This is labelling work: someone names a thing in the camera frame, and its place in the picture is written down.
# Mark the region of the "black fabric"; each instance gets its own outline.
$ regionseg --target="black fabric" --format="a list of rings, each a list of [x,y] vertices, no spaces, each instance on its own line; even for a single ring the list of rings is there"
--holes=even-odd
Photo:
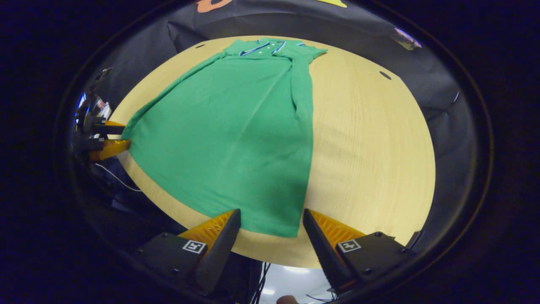
[[[476,134],[467,97],[452,73],[428,45],[407,50],[398,44],[395,28],[352,3],[344,9],[318,1],[235,0],[206,13],[198,13],[193,3],[164,14],[119,45],[96,69],[97,73],[114,67],[98,93],[115,108],[153,69],[206,39],[289,36],[333,45],[369,59],[404,81],[431,134],[436,182],[425,233],[415,245],[415,250],[421,250],[461,210],[474,173]]]

